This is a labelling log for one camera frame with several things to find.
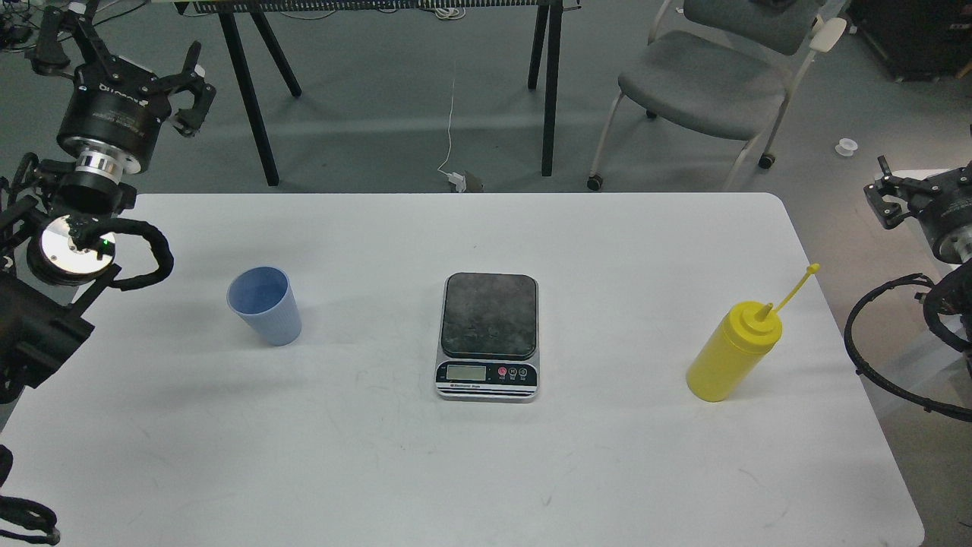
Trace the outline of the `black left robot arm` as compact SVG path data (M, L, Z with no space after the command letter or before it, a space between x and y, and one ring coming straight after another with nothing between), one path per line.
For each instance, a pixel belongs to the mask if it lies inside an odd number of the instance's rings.
M124 176L149 169L163 125L184 138L204 124L216 96L199 65L202 45L188 48L180 72L161 76L110 52L93 21L97 2L46 6L33 49L33 71L65 76L72 96L56 136L69 160L25 153L2 179L2 404L39 387L93 333L84 312L107 289L161 283L174 258L166 236L122 217L137 190ZM72 66L62 37L83 62Z

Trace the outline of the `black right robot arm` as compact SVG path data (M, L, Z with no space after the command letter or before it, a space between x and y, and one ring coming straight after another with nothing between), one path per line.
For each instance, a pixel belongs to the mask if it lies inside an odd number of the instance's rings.
M927 332L961 354L965 365L970 364L970 166L916 178L895 173L885 156L879 156L877 160L881 173L862 191L882 228L894 229L909 218L916 219L933 257L951 264L954 269L938 283L924 273L913 273L870 290L848 315L842 335L844 347L854 364L855 374L868 378L876 387L919 406L924 412L969 423L970 408L914 394L875 370L854 342L854 322L866 305L890 290L906 285L924 288L926 291L914 294L914 300L920 306Z

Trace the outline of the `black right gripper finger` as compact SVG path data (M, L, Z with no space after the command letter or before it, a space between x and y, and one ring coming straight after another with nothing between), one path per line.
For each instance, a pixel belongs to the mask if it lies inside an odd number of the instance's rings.
M877 159L881 176L868 184L863 193L884 229L894 229L914 217L910 201L923 193L923 181L893 174L886 156Z

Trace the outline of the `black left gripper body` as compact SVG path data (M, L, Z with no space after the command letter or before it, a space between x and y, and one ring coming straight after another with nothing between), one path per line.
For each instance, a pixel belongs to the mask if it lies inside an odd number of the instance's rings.
M56 140L75 158L86 143L114 147L124 154L125 172L136 174L149 169L172 106L165 93L141 96L155 73L126 58L118 61L118 82L94 62L74 69L72 96Z

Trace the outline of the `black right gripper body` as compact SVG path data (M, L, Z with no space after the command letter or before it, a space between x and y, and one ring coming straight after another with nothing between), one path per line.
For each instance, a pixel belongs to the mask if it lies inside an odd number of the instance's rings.
M934 257L946 264L969 262L970 167L938 171L917 180L929 189L938 189L937 193L919 194L910 202Z

